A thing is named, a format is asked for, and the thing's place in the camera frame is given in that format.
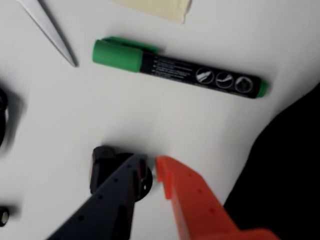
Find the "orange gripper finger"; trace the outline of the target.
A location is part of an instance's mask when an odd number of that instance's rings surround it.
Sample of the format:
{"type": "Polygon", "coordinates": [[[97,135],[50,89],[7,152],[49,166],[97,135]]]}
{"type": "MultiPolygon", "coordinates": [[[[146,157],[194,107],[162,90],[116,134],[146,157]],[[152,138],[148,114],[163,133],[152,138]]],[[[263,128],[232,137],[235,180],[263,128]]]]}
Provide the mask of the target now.
{"type": "Polygon", "coordinates": [[[233,222],[203,177],[180,161],[165,155],[155,159],[157,180],[171,201],[182,240],[276,240],[264,228],[241,230],[233,222]]]}

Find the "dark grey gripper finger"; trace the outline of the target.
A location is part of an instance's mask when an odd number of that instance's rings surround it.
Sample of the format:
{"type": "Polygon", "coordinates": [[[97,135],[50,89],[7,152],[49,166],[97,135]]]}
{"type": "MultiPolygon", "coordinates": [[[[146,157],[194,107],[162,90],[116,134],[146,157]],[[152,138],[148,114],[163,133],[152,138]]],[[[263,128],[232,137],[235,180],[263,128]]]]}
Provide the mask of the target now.
{"type": "Polygon", "coordinates": [[[148,158],[126,159],[48,239],[128,240],[135,203],[148,194],[148,158]]]}

